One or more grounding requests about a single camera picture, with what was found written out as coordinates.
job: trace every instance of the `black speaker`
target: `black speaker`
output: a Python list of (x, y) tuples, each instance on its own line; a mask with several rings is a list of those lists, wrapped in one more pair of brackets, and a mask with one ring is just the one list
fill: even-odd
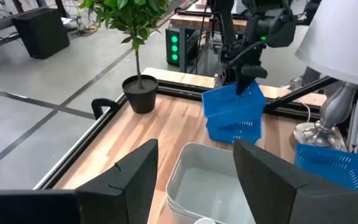
[(33, 58), (49, 58), (70, 44), (57, 9), (39, 8), (12, 18), (12, 22)]

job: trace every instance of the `white plastic bin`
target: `white plastic bin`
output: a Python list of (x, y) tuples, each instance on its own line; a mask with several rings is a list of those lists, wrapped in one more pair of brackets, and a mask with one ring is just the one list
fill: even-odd
[(168, 181), (167, 198), (177, 224), (188, 223), (181, 216), (208, 217), (221, 224), (255, 223), (230, 151), (188, 143)]

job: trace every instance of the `white lamp shade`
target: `white lamp shade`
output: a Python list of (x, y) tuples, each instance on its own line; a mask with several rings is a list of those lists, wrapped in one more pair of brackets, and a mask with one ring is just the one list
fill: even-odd
[(358, 0), (322, 0), (295, 55), (322, 74), (358, 85)]

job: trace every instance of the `small tree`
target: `small tree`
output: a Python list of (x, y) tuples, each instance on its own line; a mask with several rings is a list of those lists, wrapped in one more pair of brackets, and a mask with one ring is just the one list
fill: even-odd
[(80, 8), (95, 12), (96, 22), (107, 29), (129, 33), (121, 43), (132, 41), (135, 49), (138, 87), (143, 88), (139, 66), (139, 46), (145, 44), (157, 22), (168, 11), (168, 0), (84, 0)]

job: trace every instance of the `lamp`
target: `lamp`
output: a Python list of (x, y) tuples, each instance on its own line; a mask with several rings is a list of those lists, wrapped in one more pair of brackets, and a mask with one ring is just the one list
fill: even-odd
[(345, 149), (334, 127), (349, 116), (358, 89), (358, 1), (322, 1), (295, 55), (316, 71), (343, 81), (322, 105), (319, 121), (295, 128), (296, 141)]

